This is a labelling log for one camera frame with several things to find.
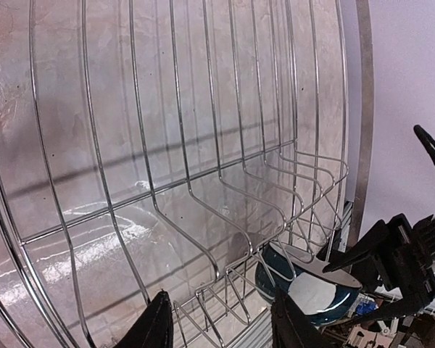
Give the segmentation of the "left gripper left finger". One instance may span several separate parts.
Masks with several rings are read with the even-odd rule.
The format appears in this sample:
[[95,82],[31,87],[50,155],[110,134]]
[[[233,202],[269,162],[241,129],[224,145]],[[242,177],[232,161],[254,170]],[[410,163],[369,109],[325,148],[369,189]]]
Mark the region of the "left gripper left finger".
[[169,294],[161,290],[115,347],[171,348],[173,333],[172,303]]

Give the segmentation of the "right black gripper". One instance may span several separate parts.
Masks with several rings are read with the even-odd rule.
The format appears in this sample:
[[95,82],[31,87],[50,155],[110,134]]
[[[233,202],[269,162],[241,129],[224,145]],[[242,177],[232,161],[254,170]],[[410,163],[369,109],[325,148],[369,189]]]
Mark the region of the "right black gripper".
[[429,215],[414,226],[403,214],[389,222],[378,220],[350,249],[329,261],[323,273],[334,272],[371,257],[387,291],[399,289],[401,299],[387,302],[374,311],[356,315],[346,326],[413,316],[435,299],[435,276],[430,270],[430,251],[424,239],[435,232],[435,217]]

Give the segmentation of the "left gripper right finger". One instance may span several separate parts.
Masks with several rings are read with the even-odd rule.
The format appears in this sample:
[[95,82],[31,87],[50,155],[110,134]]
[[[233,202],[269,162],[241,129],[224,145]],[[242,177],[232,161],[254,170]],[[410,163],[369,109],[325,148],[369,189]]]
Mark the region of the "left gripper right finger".
[[272,347],[333,347],[280,286],[275,287],[270,314]]

